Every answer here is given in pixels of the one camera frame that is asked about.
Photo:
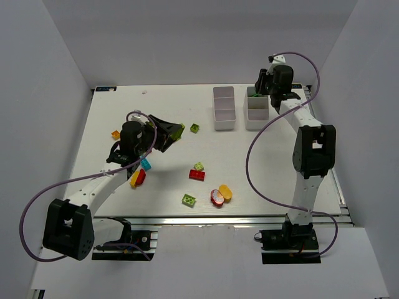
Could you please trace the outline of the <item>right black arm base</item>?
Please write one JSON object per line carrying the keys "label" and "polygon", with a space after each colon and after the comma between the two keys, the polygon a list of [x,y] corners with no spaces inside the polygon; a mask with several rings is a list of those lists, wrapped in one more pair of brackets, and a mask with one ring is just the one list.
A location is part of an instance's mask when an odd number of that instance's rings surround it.
{"label": "right black arm base", "polygon": [[280,229],[261,230],[254,240],[262,244],[264,265],[319,264],[319,243],[312,223],[292,224],[286,219]]}

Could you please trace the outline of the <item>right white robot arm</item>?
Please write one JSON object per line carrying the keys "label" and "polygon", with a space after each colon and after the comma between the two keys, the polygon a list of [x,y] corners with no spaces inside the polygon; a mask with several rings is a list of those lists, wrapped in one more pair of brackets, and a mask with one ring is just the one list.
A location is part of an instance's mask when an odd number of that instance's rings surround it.
{"label": "right white robot arm", "polygon": [[297,133],[292,164],[297,174],[296,186],[286,219],[280,230],[268,231],[262,238],[273,246],[295,247],[312,237],[312,210],[319,186],[335,164],[336,129],[324,125],[306,109],[301,97],[292,91],[294,71],[279,64],[261,69],[256,92],[267,95],[271,106]]}

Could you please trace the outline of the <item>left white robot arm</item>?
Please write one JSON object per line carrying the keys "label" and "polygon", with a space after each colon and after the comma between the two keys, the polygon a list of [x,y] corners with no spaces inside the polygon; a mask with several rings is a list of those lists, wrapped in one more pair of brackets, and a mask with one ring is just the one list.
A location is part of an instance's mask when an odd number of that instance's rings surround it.
{"label": "left white robot arm", "polygon": [[142,159],[152,150],[165,152],[181,138],[185,127],[153,115],[147,122],[128,119],[111,147],[96,178],[64,200],[53,200],[47,211],[43,246],[67,257],[83,260],[95,247],[110,250],[134,246],[129,221],[111,217],[94,222],[100,206],[129,181]]}

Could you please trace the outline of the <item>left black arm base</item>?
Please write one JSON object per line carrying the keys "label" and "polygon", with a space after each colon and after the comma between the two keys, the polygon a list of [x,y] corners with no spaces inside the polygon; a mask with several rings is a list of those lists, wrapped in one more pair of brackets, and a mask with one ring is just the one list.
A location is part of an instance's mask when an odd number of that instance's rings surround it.
{"label": "left black arm base", "polygon": [[158,229],[120,217],[94,220],[92,260],[146,261],[155,255]]}

